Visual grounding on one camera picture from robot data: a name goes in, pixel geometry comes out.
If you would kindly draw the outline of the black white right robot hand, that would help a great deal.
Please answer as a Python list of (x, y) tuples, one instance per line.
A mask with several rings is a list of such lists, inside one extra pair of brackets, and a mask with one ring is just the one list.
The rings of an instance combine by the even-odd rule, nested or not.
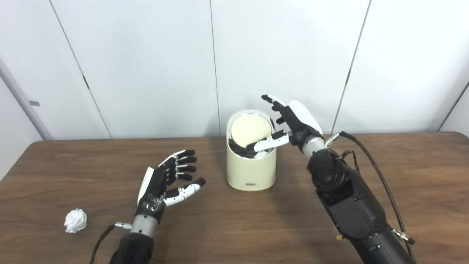
[(285, 104), (273, 95), (262, 95), (261, 98), (272, 104), (273, 111), (280, 113), (276, 122), (279, 125), (286, 124), (289, 131), (276, 131), (258, 142), (247, 145), (247, 153), (265, 151), (290, 143), (310, 158), (314, 152), (325, 148), (323, 132), (305, 105), (297, 100)]

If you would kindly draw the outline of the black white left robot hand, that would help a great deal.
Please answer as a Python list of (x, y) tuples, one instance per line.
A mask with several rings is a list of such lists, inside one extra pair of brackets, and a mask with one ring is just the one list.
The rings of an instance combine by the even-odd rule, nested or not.
[(194, 195), (206, 184), (204, 178), (194, 180), (197, 168), (194, 149), (170, 154), (157, 167), (148, 167), (137, 198), (136, 215), (152, 217), (159, 224), (166, 207)]

